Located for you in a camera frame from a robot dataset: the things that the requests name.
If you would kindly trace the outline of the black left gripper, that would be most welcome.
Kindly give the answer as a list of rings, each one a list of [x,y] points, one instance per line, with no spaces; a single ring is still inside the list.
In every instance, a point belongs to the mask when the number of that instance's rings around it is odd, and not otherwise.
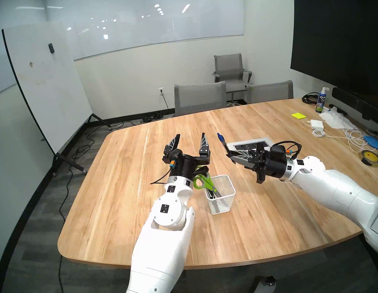
[[[177,134],[164,148],[164,156],[163,156],[163,162],[164,163],[170,163],[169,155],[171,152],[178,147],[178,143],[180,140],[181,135]],[[175,176],[184,177],[186,179],[189,179],[191,181],[194,180],[196,174],[196,169],[198,166],[204,166],[208,165],[210,163],[210,157],[211,157],[211,151],[209,148],[209,144],[206,138],[205,133],[202,133],[201,136],[201,142],[200,142],[200,148],[199,148],[199,156],[190,156],[190,155],[184,155],[184,156],[178,156],[173,158],[174,162],[174,173]]]

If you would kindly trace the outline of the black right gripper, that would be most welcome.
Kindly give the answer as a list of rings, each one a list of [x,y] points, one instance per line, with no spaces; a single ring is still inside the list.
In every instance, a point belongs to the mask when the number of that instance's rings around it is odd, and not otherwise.
[[[256,149],[230,150],[226,156],[254,171],[258,184],[262,184],[266,176],[282,178],[287,170],[286,148],[281,143],[272,145],[268,151],[261,144]]]

